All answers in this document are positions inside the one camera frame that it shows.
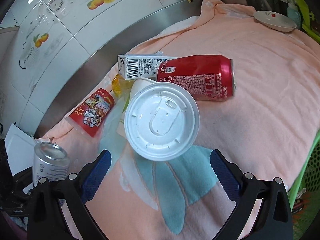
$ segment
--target barcode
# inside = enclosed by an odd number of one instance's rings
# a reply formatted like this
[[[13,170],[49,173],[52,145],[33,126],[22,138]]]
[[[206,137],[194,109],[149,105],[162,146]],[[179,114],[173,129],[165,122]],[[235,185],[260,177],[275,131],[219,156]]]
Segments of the barcode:
[[[139,60],[127,59],[127,78],[138,77]]]

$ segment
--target paper cup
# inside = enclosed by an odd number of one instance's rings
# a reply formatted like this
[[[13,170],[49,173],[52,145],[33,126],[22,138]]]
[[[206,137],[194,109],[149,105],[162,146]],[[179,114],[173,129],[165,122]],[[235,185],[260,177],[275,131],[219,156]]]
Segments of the paper cup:
[[[156,81],[149,79],[149,78],[144,78],[144,77],[140,77],[137,78],[134,83],[133,86],[131,88],[131,92],[130,92],[130,97],[129,97],[129,101],[131,101],[131,99],[136,95],[136,93],[138,93],[140,90],[142,90],[143,88],[152,85],[156,83]],[[125,111],[122,113],[122,116],[120,118],[119,121],[119,125],[117,128],[117,133],[119,135],[121,135],[124,138],[127,138],[127,136],[125,135],[125,131],[124,131],[124,115],[125,115]]]
[[[152,85],[156,83],[156,81],[149,79],[149,78],[144,78],[144,77],[140,77],[138,79],[136,79],[133,83],[133,86],[131,88],[131,92],[130,92],[130,100],[136,95],[136,93],[138,93],[140,90],[142,90],[143,88]]]

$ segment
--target silver aluminum can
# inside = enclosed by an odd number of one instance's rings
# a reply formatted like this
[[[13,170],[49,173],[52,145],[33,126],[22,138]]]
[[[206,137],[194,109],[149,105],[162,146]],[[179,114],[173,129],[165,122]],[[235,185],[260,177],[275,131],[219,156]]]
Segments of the silver aluminum can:
[[[42,142],[35,146],[32,180],[36,187],[42,177],[49,181],[63,180],[68,176],[70,159],[59,145]]]

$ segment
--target blue gripper pad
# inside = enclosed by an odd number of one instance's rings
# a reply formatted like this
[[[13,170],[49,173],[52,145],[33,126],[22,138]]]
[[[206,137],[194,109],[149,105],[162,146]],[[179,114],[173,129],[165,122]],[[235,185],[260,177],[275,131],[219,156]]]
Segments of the blue gripper pad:
[[[81,185],[81,200],[83,204],[93,199],[110,166],[111,154],[110,152],[105,151],[103,156],[97,163],[95,163],[95,166],[92,168],[91,173],[86,177]]]
[[[232,201],[238,203],[240,200],[240,189],[241,185],[232,175],[230,169],[226,165],[226,160],[223,156],[219,156],[217,150],[213,150],[210,155],[210,164],[216,173],[224,191],[226,192],[228,198]]]

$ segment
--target white plate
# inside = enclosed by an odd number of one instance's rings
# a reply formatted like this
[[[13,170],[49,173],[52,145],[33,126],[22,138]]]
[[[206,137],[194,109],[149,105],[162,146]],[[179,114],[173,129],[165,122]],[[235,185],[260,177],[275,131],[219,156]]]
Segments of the white plate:
[[[280,32],[291,32],[297,28],[296,23],[292,19],[280,13],[259,11],[255,12],[253,16],[265,26]]]

